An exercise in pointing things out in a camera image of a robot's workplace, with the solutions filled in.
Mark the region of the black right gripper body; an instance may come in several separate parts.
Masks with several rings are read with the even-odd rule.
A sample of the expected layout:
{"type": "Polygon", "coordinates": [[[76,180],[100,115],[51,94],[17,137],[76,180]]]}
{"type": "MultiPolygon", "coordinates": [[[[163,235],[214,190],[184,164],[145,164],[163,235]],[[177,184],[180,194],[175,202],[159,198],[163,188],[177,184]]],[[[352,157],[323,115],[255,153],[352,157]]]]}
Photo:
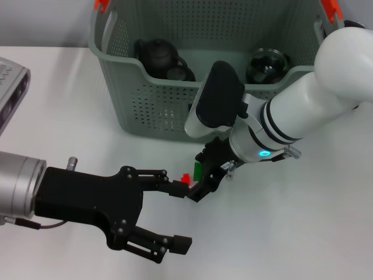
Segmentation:
{"type": "Polygon", "coordinates": [[[218,182],[218,187],[227,174],[227,170],[222,167],[224,164],[235,161],[237,167],[242,166],[242,160],[233,152],[229,138],[221,140],[219,137],[215,137],[205,145],[202,152],[205,155],[205,159],[201,163],[202,178],[213,177],[218,182]]]}

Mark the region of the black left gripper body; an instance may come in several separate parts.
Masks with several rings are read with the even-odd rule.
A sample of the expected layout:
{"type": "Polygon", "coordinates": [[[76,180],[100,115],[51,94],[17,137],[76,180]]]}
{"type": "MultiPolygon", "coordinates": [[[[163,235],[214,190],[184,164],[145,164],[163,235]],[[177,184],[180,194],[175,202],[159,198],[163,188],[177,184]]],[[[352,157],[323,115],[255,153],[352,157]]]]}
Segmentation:
{"type": "Polygon", "coordinates": [[[44,218],[99,228],[112,250],[134,250],[134,237],[143,204],[137,175],[126,168],[109,177],[49,167],[38,188],[34,213],[44,218]]]}

